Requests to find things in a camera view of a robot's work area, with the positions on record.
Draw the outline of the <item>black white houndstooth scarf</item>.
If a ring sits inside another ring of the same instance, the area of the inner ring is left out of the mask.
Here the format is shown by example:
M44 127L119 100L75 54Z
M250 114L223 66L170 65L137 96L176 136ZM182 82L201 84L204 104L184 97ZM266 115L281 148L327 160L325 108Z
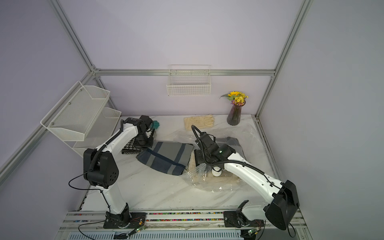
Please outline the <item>black white houndstooth scarf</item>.
M131 139L121 150L121 153L124 155L134 155L139 154L144 151L141 146L136 145L136 138Z

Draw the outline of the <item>dark grey garment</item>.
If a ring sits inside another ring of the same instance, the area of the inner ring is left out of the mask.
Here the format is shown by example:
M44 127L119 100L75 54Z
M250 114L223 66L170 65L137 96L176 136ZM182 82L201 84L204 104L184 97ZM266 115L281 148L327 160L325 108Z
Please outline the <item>dark grey garment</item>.
M137 160L151 169L167 175L180 176L186 170L194 146L178 142L154 142L139 153Z

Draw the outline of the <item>black white checked scarf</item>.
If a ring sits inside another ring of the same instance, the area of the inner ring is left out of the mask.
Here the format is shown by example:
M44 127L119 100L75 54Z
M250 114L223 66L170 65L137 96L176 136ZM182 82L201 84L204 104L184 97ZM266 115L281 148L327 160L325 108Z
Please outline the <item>black white checked scarf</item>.
M233 148L237 153L239 153L242 158L246 159L242 146L237 138L225 137L225 138L216 138L216 143L218 146L222 146L224 144Z

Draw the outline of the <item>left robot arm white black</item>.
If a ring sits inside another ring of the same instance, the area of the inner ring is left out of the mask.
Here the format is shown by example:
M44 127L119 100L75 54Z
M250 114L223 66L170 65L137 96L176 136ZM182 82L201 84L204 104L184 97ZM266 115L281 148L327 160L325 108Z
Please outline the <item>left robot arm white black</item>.
M159 127L157 121L148 116L120 120L119 130L104 143L83 153L84 179L99 191L107 203L108 212L122 216L129 212L117 185L119 169L115 158L131 143L139 151L153 146L154 135Z

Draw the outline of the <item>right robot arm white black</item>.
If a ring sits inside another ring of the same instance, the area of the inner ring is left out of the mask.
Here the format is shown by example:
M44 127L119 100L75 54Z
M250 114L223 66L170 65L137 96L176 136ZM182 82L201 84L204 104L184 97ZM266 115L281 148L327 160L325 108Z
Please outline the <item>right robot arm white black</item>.
M194 125L192 131L204 163L212 168L212 174L217 176L225 170L236 175L264 198L267 205L263 207L263 212L273 226L283 231L293 226L291 220L300 207L297 187L293 182L282 182L265 174L234 148L226 144L219 146L215 136L200 131Z

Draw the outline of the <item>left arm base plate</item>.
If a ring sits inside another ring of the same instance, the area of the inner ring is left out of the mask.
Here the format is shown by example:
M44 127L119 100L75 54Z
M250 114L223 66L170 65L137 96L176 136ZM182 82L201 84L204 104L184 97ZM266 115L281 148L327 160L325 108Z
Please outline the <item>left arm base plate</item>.
M106 212L104 229L137 229L146 221L146 213L125 213L120 215Z

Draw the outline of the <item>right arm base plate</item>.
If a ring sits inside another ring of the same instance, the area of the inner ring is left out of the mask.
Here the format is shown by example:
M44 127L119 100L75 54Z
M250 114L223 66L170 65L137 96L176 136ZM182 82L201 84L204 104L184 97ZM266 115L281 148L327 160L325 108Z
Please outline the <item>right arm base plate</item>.
M243 228L243 227L263 227L263 220L248 220L245 215L239 211L224 211L225 227Z

